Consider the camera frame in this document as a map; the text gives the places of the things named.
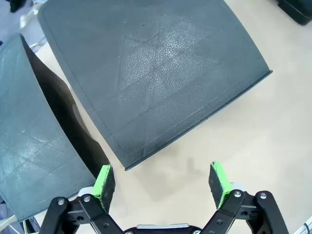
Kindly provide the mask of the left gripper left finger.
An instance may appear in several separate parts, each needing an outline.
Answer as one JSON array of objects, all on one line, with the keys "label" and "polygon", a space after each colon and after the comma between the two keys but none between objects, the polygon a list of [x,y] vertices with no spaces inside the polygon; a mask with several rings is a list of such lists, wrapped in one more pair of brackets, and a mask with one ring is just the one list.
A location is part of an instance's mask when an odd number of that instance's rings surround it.
[{"label": "left gripper left finger", "polygon": [[75,234],[80,225],[89,224],[97,234],[122,234],[124,231],[109,215],[115,191],[111,165],[103,165],[90,194],[69,201],[55,197],[47,209],[41,234]]}]

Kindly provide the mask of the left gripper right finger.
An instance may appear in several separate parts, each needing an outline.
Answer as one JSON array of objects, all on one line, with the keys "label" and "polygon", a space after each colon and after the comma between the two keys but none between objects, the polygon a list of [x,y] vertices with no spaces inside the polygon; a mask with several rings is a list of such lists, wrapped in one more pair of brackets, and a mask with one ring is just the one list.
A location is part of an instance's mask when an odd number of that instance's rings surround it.
[{"label": "left gripper right finger", "polygon": [[217,210],[202,229],[203,234],[226,234],[237,219],[245,220],[253,234],[289,232],[273,194],[259,191],[250,195],[235,189],[218,161],[210,164],[209,186]]}]

